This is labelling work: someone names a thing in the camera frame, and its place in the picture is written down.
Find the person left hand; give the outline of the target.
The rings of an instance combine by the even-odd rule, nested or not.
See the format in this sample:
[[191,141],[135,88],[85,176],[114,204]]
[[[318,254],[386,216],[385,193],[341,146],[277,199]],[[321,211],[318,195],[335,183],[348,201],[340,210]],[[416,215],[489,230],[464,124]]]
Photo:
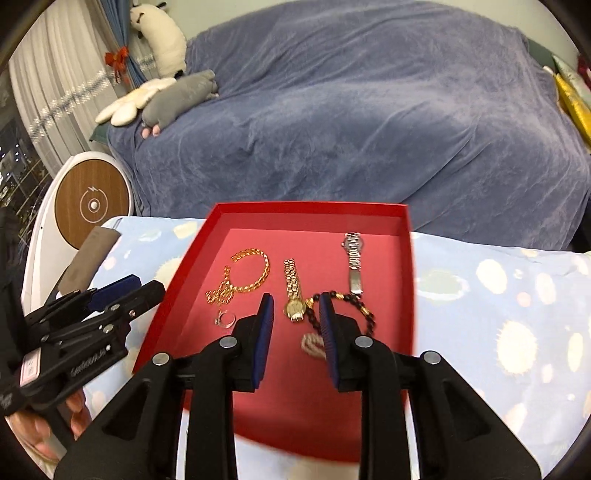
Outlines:
[[[77,439],[91,422],[83,390],[72,394],[65,402],[70,411],[70,428]],[[45,460],[57,462],[62,454],[51,444],[52,430],[48,422],[30,411],[19,411],[5,418],[12,432],[23,446],[30,447]]]

